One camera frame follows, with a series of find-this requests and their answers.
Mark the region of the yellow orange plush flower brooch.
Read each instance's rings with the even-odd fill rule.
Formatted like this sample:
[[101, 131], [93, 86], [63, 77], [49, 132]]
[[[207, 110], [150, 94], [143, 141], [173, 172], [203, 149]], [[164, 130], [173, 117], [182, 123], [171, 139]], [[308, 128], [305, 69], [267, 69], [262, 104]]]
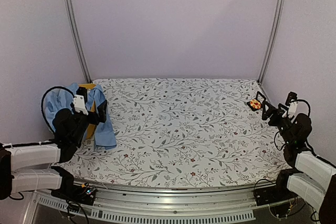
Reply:
[[261, 109], [261, 103], [257, 99], [252, 99], [248, 104], [253, 110]]

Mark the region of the light blue shirt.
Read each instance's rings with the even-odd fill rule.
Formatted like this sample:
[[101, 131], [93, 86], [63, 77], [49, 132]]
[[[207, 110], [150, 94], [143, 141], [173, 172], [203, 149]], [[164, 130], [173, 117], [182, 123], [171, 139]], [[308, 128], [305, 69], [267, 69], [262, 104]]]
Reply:
[[[74, 143], [77, 147], [81, 146], [81, 141], [85, 139], [87, 127], [79, 127], [79, 116], [72, 111], [72, 101], [79, 88], [79, 84], [72, 83], [67, 87], [54, 86], [49, 88], [41, 99], [41, 112], [49, 130], [54, 134], [55, 140], [59, 142]], [[102, 87], [96, 84], [95, 88], [88, 95], [86, 108], [90, 111], [92, 99], [99, 106], [106, 100]], [[108, 114], [105, 123], [96, 125], [94, 132], [94, 146], [104, 147], [109, 150], [117, 145], [112, 122]]]

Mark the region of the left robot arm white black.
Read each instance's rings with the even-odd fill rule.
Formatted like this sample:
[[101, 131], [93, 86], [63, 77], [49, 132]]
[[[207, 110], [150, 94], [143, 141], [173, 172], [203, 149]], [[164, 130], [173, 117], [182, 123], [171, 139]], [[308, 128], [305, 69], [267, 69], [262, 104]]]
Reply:
[[38, 189], [50, 189], [53, 196], [66, 200], [85, 196], [74, 185], [74, 176], [59, 164], [72, 159], [89, 125], [101, 126], [106, 121], [107, 101], [87, 113], [71, 106], [56, 112], [52, 140], [1, 145], [1, 199]]

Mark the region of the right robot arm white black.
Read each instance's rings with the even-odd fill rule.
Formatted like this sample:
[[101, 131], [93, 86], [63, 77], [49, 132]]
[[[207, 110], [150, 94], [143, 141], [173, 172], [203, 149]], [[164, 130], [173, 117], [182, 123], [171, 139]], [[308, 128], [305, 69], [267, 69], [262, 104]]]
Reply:
[[283, 152], [288, 169], [279, 172], [272, 186], [253, 189], [258, 206], [300, 197], [314, 209], [318, 223], [335, 223], [335, 165], [319, 156], [308, 143], [312, 132], [310, 113], [297, 113], [300, 100], [295, 92], [289, 92], [284, 104], [273, 106], [257, 92], [247, 102], [252, 111], [261, 111], [262, 120], [277, 128], [277, 135], [284, 141], [277, 148]]

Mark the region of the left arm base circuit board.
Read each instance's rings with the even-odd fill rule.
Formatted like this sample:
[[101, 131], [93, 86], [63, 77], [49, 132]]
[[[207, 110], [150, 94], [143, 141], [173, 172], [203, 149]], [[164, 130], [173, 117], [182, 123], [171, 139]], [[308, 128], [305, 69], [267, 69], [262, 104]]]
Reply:
[[93, 206], [96, 198], [97, 189], [88, 184], [69, 185], [60, 189], [51, 190], [51, 195], [56, 198]]

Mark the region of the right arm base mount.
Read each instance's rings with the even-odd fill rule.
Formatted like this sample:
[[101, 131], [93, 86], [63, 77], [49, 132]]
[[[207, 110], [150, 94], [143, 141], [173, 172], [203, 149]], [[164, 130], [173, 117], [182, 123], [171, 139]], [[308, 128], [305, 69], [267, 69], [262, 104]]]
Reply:
[[278, 220], [293, 214], [297, 203], [297, 195], [283, 189], [268, 179], [259, 179], [253, 187], [253, 196], [257, 206], [268, 205], [269, 212]]

